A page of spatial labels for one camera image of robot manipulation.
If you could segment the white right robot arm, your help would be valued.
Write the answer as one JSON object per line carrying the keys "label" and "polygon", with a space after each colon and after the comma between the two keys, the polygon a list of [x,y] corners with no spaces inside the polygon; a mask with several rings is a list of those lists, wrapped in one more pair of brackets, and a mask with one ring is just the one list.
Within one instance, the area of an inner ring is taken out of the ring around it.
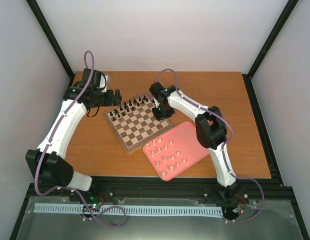
{"label": "white right robot arm", "polygon": [[202,147],[208,149],[215,167],[220,185],[219,197],[225,203],[232,201],[239,191],[239,185],[227,152],[226,135],[230,127],[226,126],[220,109],[201,105],[174,85],[164,87],[155,82],[150,86],[149,92],[155,103],[152,113],[158,121],[172,117],[175,110],[178,110],[195,122],[197,140]]}

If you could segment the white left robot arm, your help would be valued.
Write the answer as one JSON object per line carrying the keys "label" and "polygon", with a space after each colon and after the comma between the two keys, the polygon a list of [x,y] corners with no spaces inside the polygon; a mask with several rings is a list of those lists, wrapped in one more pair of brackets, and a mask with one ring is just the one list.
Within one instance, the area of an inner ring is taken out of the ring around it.
{"label": "white left robot arm", "polygon": [[90,202],[98,197],[99,189],[92,178],[75,171],[65,157],[75,129],[83,117],[91,117],[91,109],[120,105],[120,91],[108,89],[110,80],[101,71],[85,68],[82,79],[65,91],[61,110],[47,136],[35,150],[27,151],[26,161],[38,195],[42,195],[39,182],[44,182],[54,188],[81,190],[82,197]]}

